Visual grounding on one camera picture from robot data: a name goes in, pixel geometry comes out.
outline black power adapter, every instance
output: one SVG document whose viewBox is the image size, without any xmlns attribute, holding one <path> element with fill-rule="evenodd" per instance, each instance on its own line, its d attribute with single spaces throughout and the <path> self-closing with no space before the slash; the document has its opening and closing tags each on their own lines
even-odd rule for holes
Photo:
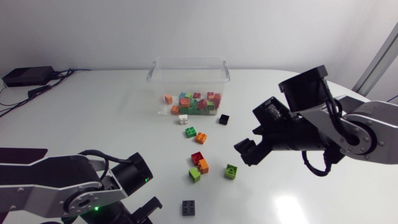
<svg viewBox="0 0 398 224">
<path fill-rule="evenodd" d="M 54 69 L 51 66 L 15 68 L 2 80 L 8 87 L 46 85 L 50 81 L 53 72 Z"/>
</svg>

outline green lego brick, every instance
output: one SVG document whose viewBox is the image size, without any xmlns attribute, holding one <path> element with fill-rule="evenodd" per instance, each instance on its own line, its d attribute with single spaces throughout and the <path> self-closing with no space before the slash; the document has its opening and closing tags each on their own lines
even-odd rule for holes
<svg viewBox="0 0 398 224">
<path fill-rule="evenodd" d="M 215 109 L 214 102 L 207 101 L 207 110 L 214 110 L 214 109 Z"/>
<path fill-rule="evenodd" d="M 189 170 L 189 176 L 192 178 L 193 182 L 196 183 L 200 180 L 201 174 L 198 168 L 193 167 Z"/>
<path fill-rule="evenodd" d="M 227 164 L 224 176 L 225 177 L 229 177 L 231 179 L 235 179 L 236 171 L 238 171 L 238 168 L 236 166 L 232 166 L 232 165 Z"/>
<path fill-rule="evenodd" d="M 188 114 L 193 115 L 193 108 L 188 108 Z"/>
<path fill-rule="evenodd" d="M 195 137 L 197 135 L 197 131 L 193 127 L 187 128 L 185 130 L 185 133 L 187 134 L 188 138 L 192 138 L 192 137 Z"/>
<path fill-rule="evenodd" d="M 197 100 L 197 99 L 192 99 L 192 100 L 191 100 L 191 107 L 192 107 L 194 110 L 198 109 L 198 102 L 199 102 L 199 100 Z"/>
<path fill-rule="evenodd" d="M 188 114 L 188 108 L 180 108 L 180 114 Z"/>
<path fill-rule="evenodd" d="M 192 93 L 187 93 L 187 94 L 185 94 L 185 97 L 186 97 L 186 98 L 189 98 L 189 99 L 192 99 Z"/>
</svg>

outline white lego brick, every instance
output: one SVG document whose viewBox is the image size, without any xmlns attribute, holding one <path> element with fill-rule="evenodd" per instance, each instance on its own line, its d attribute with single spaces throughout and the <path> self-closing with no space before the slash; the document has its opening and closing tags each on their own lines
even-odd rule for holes
<svg viewBox="0 0 398 224">
<path fill-rule="evenodd" d="M 188 124 L 188 115 L 182 114 L 178 116 L 180 124 Z"/>
</svg>

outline lego brick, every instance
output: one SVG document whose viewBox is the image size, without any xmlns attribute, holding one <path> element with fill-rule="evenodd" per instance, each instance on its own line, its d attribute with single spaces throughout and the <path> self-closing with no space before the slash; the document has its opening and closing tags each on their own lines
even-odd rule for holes
<svg viewBox="0 0 398 224">
<path fill-rule="evenodd" d="M 192 99 L 192 96 L 193 96 L 192 93 L 185 94 L 185 97 L 188 98 L 188 99 Z"/>
<path fill-rule="evenodd" d="M 188 114 L 193 115 L 193 108 L 188 108 Z"/>
<path fill-rule="evenodd" d="M 221 100 L 221 94 L 216 93 L 216 94 L 214 95 L 214 100 Z"/>
<path fill-rule="evenodd" d="M 194 94 L 193 94 L 193 97 L 194 97 L 194 98 L 200 98 L 201 96 L 200 96 L 200 93 L 194 93 Z"/>
<path fill-rule="evenodd" d="M 164 101 L 166 101 L 166 104 L 170 105 L 173 103 L 173 98 L 169 94 L 164 95 Z"/>
<path fill-rule="evenodd" d="M 196 142 L 199 142 L 200 144 L 204 144 L 205 141 L 206 141 L 206 138 L 207 138 L 207 135 L 206 135 L 206 134 L 204 134 L 204 133 L 198 133 L 197 136 L 196 136 L 196 138 L 195 138 L 195 141 L 196 141 Z"/>
<path fill-rule="evenodd" d="M 187 113 L 188 113 L 188 108 L 180 107 L 180 114 L 187 114 Z"/>
<path fill-rule="evenodd" d="M 207 112 L 209 112 L 210 115 L 216 115 L 217 114 L 217 110 L 207 111 Z"/>
<path fill-rule="evenodd" d="M 190 104 L 190 99 L 188 99 L 188 98 L 181 98 L 181 99 L 180 99 L 180 102 L 181 102 L 181 107 L 183 107 L 183 108 L 188 108 L 188 107 L 189 107 L 189 104 Z"/>
<path fill-rule="evenodd" d="M 203 158 L 203 155 L 200 152 L 196 152 L 191 155 L 192 162 L 194 163 L 195 166 L 199 164 L 199 161 Z"/>
<path fill-rule="evenodd" d="M 236 166 L 232 166 L 232 165 L 227 164 L 224 176 L 225 177 L 229 177 L 231 179 L 235 179 L 236 171 L 238 171 L 238 168 Z"/>
<path fill-rule="evenodd" d="M 209 166 L 207 165 L 206 159 L 199 160 L 198 167 L 201 174 L 207 174 L 209 172 Z"/>
<path fill-rule="evenodd" d="M 194 110 L 198 109 L 198 103 L 199 103 L 199 101 L 198 101 L 197 99 L 192 99 L 192 100 L 191 100 L 191 107 L 192 107 Z"/>
<path fill-rule="evenodd" d="M 211 102 L 211 101 L 207 102 L 206 109 L 207 110 L 214 110 L 215 109 L 214 102 Z"/>
<path fill-rule="evenodd" d="M 178 112 L 180 111 L 179 106 L 172 106 L 172 109 L 170 110 L 171 114 L 178 115 Z"/>
<path fill-rule="evenodd" d="M 182 201 L 182 216 L 194 216 L 195 215 L 195 201 L 186 200 Z"/>
<path fill-rule="evenodd" d="M 189 170 L 189 176 L 192 178 L 193 182 L 196 183 L 200 180 L 200 172 L 198 170 L 198 168 L 193 167 Z"/>
<path fill-rule="evenodd" d="M 218 122 L 220 124 L 226 125 L 226 124 L 228 124 L 228 119 L 229 119 L 228 115 L 222 114 L 220 117 L 220 120 Z"/>
<path fill-rule="evenodd" d="M 199 110 L 203 110 L 203 109 L 205 109 L 207 107 L 207 101 L 206 101 L 206 99 L 201 99 L 199 102 L 198 102 L 198 109 Z"/>
<path fill-rule="evenodd" d="M 208 101 L 213 101 L 214 100 L 214 95 L 207 96 L 207 100 Z"/>
<path fill-rule="evenodd" d="M 188 124 L 188 116 L 186 114 L 178 116 L 180 124 Z"/>
<path fill-rule="evenodd" d="M 214 99 L 214 106 L 216 107 L 216 109 L 218 109 L 218 107 L 220 106 L 221 100 L 217 100 Z"/>
<path fill-rule="evenodd" d="M 196 131 L 195 128 L 193 128 L 193 127 L 187 128 L 187 129 L 185 130 L 185 133 L 187 134 L 187 137 L 188 137 L 188 138 L 192 138 L 192 137 L 194 137 L 194 136 L 197 135 L 197 131 Z"/>
</svg>

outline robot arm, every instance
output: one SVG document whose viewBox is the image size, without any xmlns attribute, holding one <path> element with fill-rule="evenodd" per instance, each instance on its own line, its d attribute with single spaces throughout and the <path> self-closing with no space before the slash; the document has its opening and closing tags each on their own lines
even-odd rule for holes
<svg viewBox="0 0 398 224">
<path fill-rule="evenodd" d="M 398 106 L 348 96 L 334 99 L 325 76 L 320 66 L 280 83 L 290 109 L 272 97 L 253 110 L 261 124 L 253 133 L 262 135 L 262 141 L 256 145 L 245 139 L 234 146 L 247 165 L 258 164 L 273 150 L 302 151 L 307 167 L 319 176 L 344 156 L 398 164 Z M 306 151 L 313 150 L 325 151 L 325 171 L 310 165 Z"/>
<path fill-rule="evenodd" d="M 18 156 L 18 149 L 12 150 Z M 103 157 L 105 162 L 88 159 L 86 155 Z M 109 161 L 120 164 L 108 170 Z M 102 170 L 109 175 L 99 178 L 96 172 Z M 81 215 L 88 223 L 150 223 L 148 215 L 155 208 L 162 208 L 154 197 L 131 215 L 120 202 L 153 178 L 138 153 L 122 160 L 89 150 L 30 164 L 3 163 L 0 173 L 0 213 L 26 210 L 64 220 Z"/>
</svg>

